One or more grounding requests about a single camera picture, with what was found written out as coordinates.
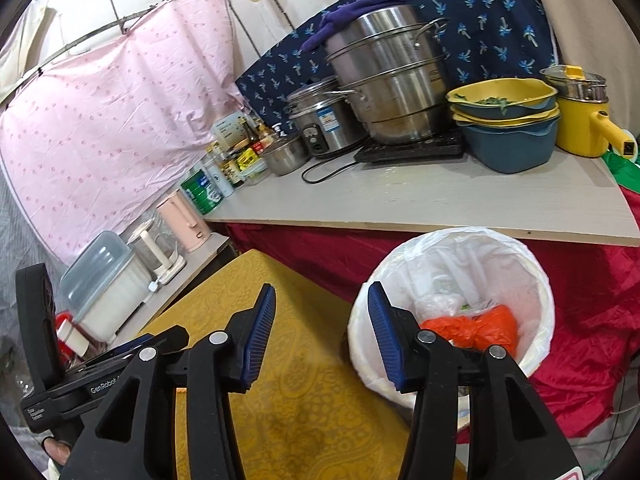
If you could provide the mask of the person's hand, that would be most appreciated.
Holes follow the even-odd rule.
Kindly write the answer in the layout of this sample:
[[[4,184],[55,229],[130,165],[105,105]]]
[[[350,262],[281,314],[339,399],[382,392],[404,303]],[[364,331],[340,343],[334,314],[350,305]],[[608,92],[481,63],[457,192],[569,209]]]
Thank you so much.
[[[70,458],[72,449],[65,443],[55,440],[52,437],[46,437],[42,440],[41,446],[47,456],[56,464],[64,466]]]

